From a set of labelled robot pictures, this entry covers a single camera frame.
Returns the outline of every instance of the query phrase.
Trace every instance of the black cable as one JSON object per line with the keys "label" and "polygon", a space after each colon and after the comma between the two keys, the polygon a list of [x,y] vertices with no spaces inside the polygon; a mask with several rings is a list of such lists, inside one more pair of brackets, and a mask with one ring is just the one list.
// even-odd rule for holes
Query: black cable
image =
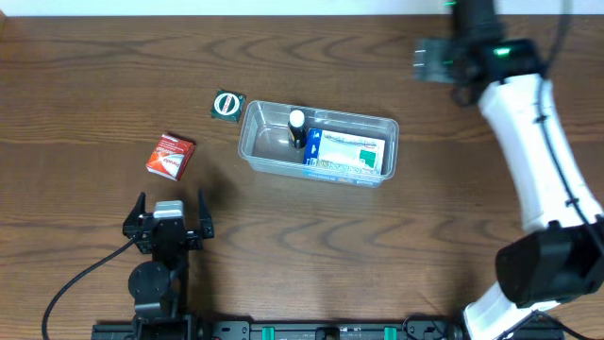
{"label": "black cable", "polygon": [[86,270],[82,271],[81,273],[77,274],[73,279],[71,279],[69,282],[67,282],[67,284],[65,284],[63,286],[63,288],[61,288],[59,290],[59,292],[55,295],[55,297],[53,297],[53,299],[48,304],[48,307],[46,307],[46,311],[44,312],[44,317],[42,318],[42,338],[44,340],[50,340],[50,338],[48,337],[48,318],[50,317],[50,312],[52,312],[53,308],[55,307],[55,304],[57,303],[57,301],[59,301],[60,297],[63,294],[65,294],[65,292],[67,292],[67,290],[69,288],[71,288],[71,286],[73,286],[74,283],[78,282],[86,274],[92,272],[94,269],[96,269],[99,266],[105,264],[106,262],[108,262],[109,260],[113,259],[114,257],[120,255],[126,249],[128,249],[130,246],[134,245],[139,239],[140,239],[140,236],[133,237],[132,239],[130,239],[130,241],[128,241],[128,243],[126,243],[121,248],[115,250],[113,253],[111,253],[105,259],[103,259],[103,260],[101,260],[101,261],[99,261],[99,262],[91,265],[90,267],[88,267],[88,269],[86,269]]}
{"label": "black cable", "polygon": [[581,210],[581,208],[579,206],[579,199],[575,196],[575,194],[573,193],[573,191],[570,188],[570,185],[568,184],[568,179],[564,175],[562,167],[560,166],[560,161],[558,160],[558,157],[556,156],[554,147],[551,143],[551,138],[549,136],[549,131],[547,130],[547,125],[545,124],[545,121],[547,120],[547,116],[544,114],[544,106],[543,106],[543,94],[544,94],[543,90],[544,90],[544,86],[545,86],[545,80],[548,78],[548,76],[547,76],[548,72],[551,69],[551,67],[553,66],[554,62],[556,61],[556,57],[558,57],[558,55],[560,54],[560,51],[562,50],[562,46],[564,44],[568,31],[570,30],[570,24],[572,21],[572,16],[570,14],[571,11],[572,11],[572,0],[563,0],[562,14],[560,17],[560,21],[558,22],[556,39],[554,40],[554,43],[551,47],[551,51],[549,52],[549,57],[547,58],[547,61],[544,65],[544,69],[541,74],[541,80],[539,81],[539,86],[537,87],[537,94],[536,94],[537,95],[537,119],[535,120],[535,123],[539,124],[539,126],[541,128],[541,131],[544,135],[545,146],[547,147],[549,156],[550,156],[552,162],[554,163],[554,167],[556,168],[556,172],[558,173],[562,186],[564,187],[564,190],[566,191],[566,194],[568,195],[568,201],[566,201],[566,205],[573,206],[573,208],[575,209],[575,212],[577,212],[577,215],[579,216],[581,222],[587,229],[587,232],[589,233],[590,237],[593,239],[594,243],[596,244],[596,247],[598,248],[599,252],[602,254],[602,256],[604,256],[604,244],[602,243],[601,237],[597,234],[597,232],[594,230],[593,226],[589,223],[589,220],[587,219],[587,217],[585,217],[585,214],[583,213],[583,211]]}
{"label": "black cable", "polygon": [[554,316],[552,316],[548,313],[541,312],[541,311],[534,311],[533,314],[547,319],[549,322],[553,323],[554,325],[556,325],[558,328],[560,328],[564,332],[576,337],[578,340],[604,340],[604,339],[588,338],[587,336],[581,335],[581,334],[577,333],[576,331],[573,331],[568,326],[564,325],[560,320],[558,320],[557,318],[555,318]]}

